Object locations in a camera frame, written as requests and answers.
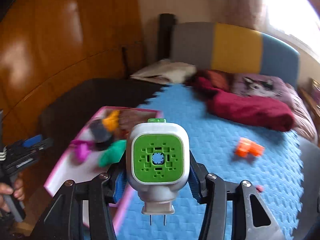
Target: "blue foam mat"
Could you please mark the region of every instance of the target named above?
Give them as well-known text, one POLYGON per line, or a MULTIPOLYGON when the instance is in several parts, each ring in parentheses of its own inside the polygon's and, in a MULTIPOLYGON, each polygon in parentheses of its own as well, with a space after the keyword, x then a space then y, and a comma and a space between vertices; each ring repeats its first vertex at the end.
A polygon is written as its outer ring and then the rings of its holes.
MULTIPOLYGON (((203 163, 209 172, 231 182, 248 179, 255 185, 263 185, 262 198, 286 239, 292 239, 292 230, 298 225, 297 213, 301 211, 303 193, 297 134, 246 126, 210 115, 205 104, 183 85, 166 87, 156 96, 140 108, 162 110, 167 122, 181 125, 188 133, 190 150, 196 161, 203 163), (250 161, 235 158, 234 149, 240 137, 263 145, 266 148, 263 156, 250 161)), ((162 216, 153 216, 153 225, 150 226, 149 216, 141 214, 143 202, 135 193, 117 239, 198 239, 205 205, 199 205, 192 198, 188 184, 180 190, 173 205, 176 212, 167 216, 166 226, 163 226, 162 216)), ((226 224, 225 239, 230 239, 230 202, 226 224)))

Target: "purple toy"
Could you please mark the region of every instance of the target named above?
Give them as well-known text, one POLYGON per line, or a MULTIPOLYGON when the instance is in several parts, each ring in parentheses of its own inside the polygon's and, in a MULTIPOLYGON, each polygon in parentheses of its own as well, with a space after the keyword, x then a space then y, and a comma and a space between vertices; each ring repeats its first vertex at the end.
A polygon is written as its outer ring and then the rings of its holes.
POLYGON ((83 163, 91 153, 90 147, 94 145, 93 141, 72 140, 71 146, 75 147, 75 155, 80 163, 83 163))

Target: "mosquito repellent plug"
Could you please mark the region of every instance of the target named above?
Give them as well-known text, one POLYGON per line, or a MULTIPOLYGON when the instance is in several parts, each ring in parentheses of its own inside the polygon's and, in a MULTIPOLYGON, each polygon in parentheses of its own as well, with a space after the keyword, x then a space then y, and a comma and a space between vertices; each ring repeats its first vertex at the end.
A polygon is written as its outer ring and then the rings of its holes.
POLYGON ((127 139, 126 169, 130 185, 144 202, 142 214, 173 214, 172 201, 189 176, 187 132, 165 119, 136 125, 127 139))

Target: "gray round object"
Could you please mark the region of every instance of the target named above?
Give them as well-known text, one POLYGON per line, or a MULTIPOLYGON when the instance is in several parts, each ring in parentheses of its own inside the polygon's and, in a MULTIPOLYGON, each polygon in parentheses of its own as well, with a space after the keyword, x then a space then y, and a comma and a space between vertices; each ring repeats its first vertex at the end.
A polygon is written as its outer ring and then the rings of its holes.
POLYGON ((209 179, 216 179, 216 178, 217 178, 217 175, 216 175, 216 174, 213 174, 213 173, 209 173, 209 174, 207 175, 207 177, 208 177, 209 179))
POLYGON ((100 179, 107 179, 109 177, 108 173, 104 172, 99 175, 100 179))
POLYGON ((67 186, 67 187, 70 187, 73 185, 73 180, 72 179, 68 179, 64 182, 64 185, 67 186))
POLYGON ((244 180, 244 181, 242 181, 242 185, 244 185, 246 187, 250 187, 251 186, 251 182, 247 181, 247 180, 244 180))

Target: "purple pillow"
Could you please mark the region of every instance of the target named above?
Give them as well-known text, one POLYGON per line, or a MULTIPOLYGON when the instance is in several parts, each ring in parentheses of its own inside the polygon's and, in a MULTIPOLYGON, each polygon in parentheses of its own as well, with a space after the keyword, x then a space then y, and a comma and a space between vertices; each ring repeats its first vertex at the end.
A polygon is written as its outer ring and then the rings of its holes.
POLYGON ((232 93, 278 99, 293 108, 290 92, 281 78, 259 74, 235 74, 232 93))

